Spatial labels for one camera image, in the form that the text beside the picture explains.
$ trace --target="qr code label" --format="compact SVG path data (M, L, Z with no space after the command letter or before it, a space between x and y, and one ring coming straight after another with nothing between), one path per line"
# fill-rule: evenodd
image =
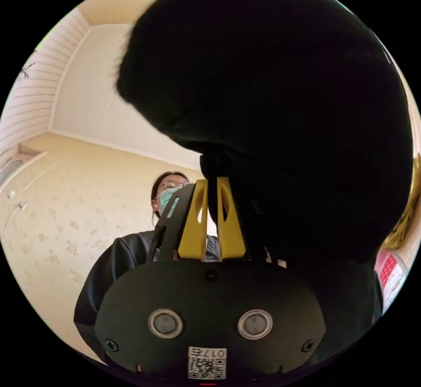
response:
M224 380L227 350L189 347L189 375L196 380Z

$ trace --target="woman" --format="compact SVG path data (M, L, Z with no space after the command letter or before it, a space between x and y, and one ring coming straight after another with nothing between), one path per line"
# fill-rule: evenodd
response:
M157 178L150 195L152 221L155 215L160 218L171 195L188 183L187 176L181 172L165 172ZM93 329L96 315L110 286L127 271L145 263L152 236L150 230L117 238L92 267L76 302L73 318L76 328L85 343L107 364L115 365L96 338ZM219 261L219 244L214 236L207 237L205 261Z

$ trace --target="yellow object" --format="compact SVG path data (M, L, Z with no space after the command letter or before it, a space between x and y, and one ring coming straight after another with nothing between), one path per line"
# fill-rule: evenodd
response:
M418 156L414 158L412 166L412 183L407 206L405 207L405 210L403 211L399 222L396 224L396 226L393 228L393 231L383 242L382 248L389 250L397 250L402 246L403 241L405 240L405 236L412 222L412 216L414 214L414 210L420 196L420 191L421 155L418 153Z
M183 235L178 247L181 258L204 261L207 239L207 189L206 179L196 181L192 202L184 226ZM228 178L217 179L218 191L218 239L220 260L241 258L246 253L243 235L232 198Z
M200 210L202 219L198 220ZM198 179L178 247L181 258L204 261L207 239L207 179Z
M217 179L218 190L218 239L221 261L240 258L246 253L243 235L232 198L228 178Z

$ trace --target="sticker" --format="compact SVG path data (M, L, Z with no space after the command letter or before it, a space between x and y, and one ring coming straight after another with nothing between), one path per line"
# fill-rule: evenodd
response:
M194 380L224 380L226 370L226 349L189 347L188 378Z
M387 254L379 274L383 293L383 314L395 300L405 283L406 272L392 254Z

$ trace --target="black hair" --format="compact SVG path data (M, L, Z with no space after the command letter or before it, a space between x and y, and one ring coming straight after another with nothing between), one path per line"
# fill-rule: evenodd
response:
M181 176L184 179L189 179L189 178L187 178L187 176L184 175L184 173L181 173L181 172L164 172L162 175L159 175L157 177L157 180L153 183L152 191L150 192L150 199L151 200L155 200L155 198L157 197L158 188L160 187L162 180L164 178L166 178L167 176L170 176L170 175L178 175L178 176ZM158 210L155 210L153 212L153 214L155 214L156 216L159 217L159 211Z

